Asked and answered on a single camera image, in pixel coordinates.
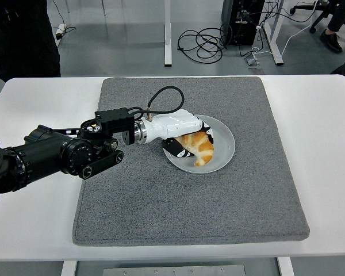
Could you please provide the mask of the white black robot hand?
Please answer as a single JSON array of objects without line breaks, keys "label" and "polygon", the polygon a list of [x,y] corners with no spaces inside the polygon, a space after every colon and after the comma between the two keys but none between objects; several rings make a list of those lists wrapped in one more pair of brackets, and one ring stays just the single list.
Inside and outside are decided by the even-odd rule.
[{"label": "white black robot hand", "polygon": [[189,113],[180,109],[169,114],[159,114],[140,123],[139,143],[145,144],[156,138],[163,140],[163,148],[178,158],[195,156],[197,163],[208,163],[214,152],[211,127]]}]

